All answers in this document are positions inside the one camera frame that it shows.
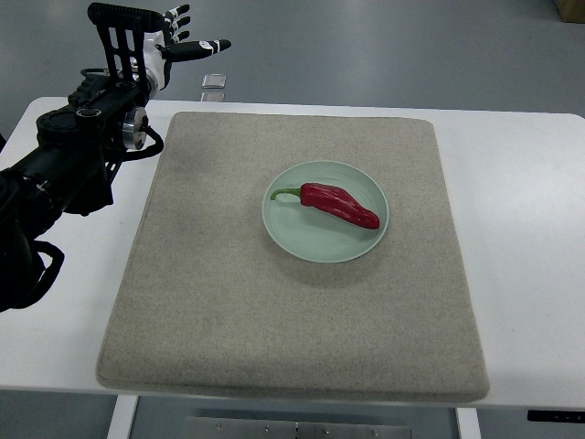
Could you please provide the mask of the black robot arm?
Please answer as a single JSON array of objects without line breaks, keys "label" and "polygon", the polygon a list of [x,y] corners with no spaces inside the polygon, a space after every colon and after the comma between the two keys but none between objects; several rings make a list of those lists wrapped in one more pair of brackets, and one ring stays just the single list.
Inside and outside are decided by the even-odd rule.
[{"label": "black robot arm", "polygon": [[1,173],[1,308],[37,303],[64,262],[40,241],[64,213],[87,216],[113,202],[122,163],[162,152],[145,105],[154,92],[144,42],[164,17],[135,7],[93,3],[88,17],[106,56],[104,69],[82,71],[65,106],[37,118],[38,146]]}]

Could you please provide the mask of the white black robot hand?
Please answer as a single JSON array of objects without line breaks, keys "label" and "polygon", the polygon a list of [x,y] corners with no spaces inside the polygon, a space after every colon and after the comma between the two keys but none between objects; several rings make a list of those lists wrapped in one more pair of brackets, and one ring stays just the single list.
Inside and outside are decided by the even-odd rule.
[{"label": "white black robot hand", "polygon": [[175,63],[206,59],[231,47],[227,39],[188,41],[189,10],[189,4],[167,10],[162,29],[145,34],[143,54],[151,96],[168,85]]}]

